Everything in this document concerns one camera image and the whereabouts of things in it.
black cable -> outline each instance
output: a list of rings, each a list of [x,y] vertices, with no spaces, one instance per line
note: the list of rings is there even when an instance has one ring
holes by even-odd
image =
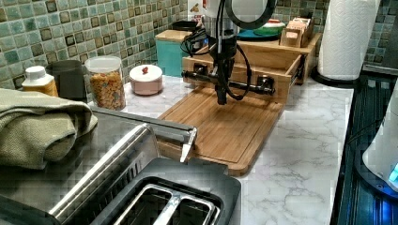
[[[201,41],[201,40],[205,40],[206,39],[205,36],[206,36],[206,30],[204,28],[194,31],[191,35],[186,36],[184,38],[184,40],[180,44],[180,49],[182,50],[182,52],[187,53],[190,57],[192,57],[194,55],[204,55],[204,54],[210,53],[210,51],[196,53],[196,52],[193,52],[193,49],[192,49],[193,48],[192,43]]]
[[[223,19],[223,9],[224,9],[224,6],[225,6],[225,0],[222,0],[221,2],[220,2],[220,5],[219,5],[219,11],[218,11],[218,14],[217,14],[217,21],[216,21],[216,30],[217,30],[217,32],[216,32],[216,34],[217,34],[217,36],[216,36],[216,40],[217,41],[219,41],[218,40],[218,38],[219,38],[219,36],[218,36],[218,34],[219,34],[219,32],[221,33],[222,32],[222,19]],[[221,22],[220,22],[220,30],[218,29],[218,24],[219,24],[219,21],[220,21],[220,17],[221,17]],[[240,46],[239,45],[237,45],[237,49],[239,50],[239,52],[243,55],[243,58],[245,59],[245,63],[246,63],[246,69],[247,69],[247,86],[246,86],[246,90],[245,90],[245,93],[243,94],[243,95],[235,95],[232,91],[231,91],[231,89],[229,88],[229,86],[228,86],[228,83],[226,82],[226,80],[225,80],[225,74],[222,72],[221,74],[219,74],[219,76],[221,75],[221,77],[219,78],[219,81],[221,82],[221,85],[225,88],[225,91],[226,91],[226,93],[231,97],[231,98],[233,98],[233,99],[235,99],[235,100],[242,100],[248,93],[249,93],[249,90],[250,90],[250,84],[251,84],[251,81],[252,81],[252,69],[251,69],[251,67],[250,67],[250,63],[249,63],[249,60],[248,60],[248,58],[247,58],[247,56],[246,56],[246,54],[244,53],[244,51],[240,48]]]
[[[357,133],[356,133],[353,137],[350,137],[350,139],[349,139],[345,144],[350,144],[350,143],[352,143],[353,141],[355,141],[356,139],[362,137],[363,135],[368,134],[368,132],[362,133],[362,131],[365,130],[365,129],[368,129],[368,128],[370,128],[370,127],[372,127],[373,125],[376,125],[377,123],[382,122],[383,120],[384,120],[384,118],[383,118],[383,119],[377,119],[377,120],[374,121],[372,124],[370,124],[370,125],[368,125],[368,126],[366,126],[366,127],[363,127],[362,129],[360,129],[359,131],[357,131]]]

paper towel roll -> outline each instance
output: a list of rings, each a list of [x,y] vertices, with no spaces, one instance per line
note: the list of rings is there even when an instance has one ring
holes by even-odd
[[[319,52],[318,72],[355,80],[368,48],[380,0],[332,0]]]

glass jar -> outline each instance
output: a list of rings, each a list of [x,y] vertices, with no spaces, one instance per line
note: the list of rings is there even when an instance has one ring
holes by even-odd
[[[123,110],[126,107],[121,59],[115,56],[98,56],[84,63],[94,103],[109,110]]]

bottle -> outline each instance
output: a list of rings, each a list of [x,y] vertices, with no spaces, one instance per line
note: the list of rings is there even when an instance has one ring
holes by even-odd
[[[25,71],[24,91],[36,91],[52,97],[58,97],[54,77],[46,73],[45,67],[29,67]]]

black mug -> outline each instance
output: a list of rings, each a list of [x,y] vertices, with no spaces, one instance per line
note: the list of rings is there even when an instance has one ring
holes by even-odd
[[[54,62],[46,67],[54,76],[58,96],[69,100],[87,102],[84,85],[84,67],[78,60]]]

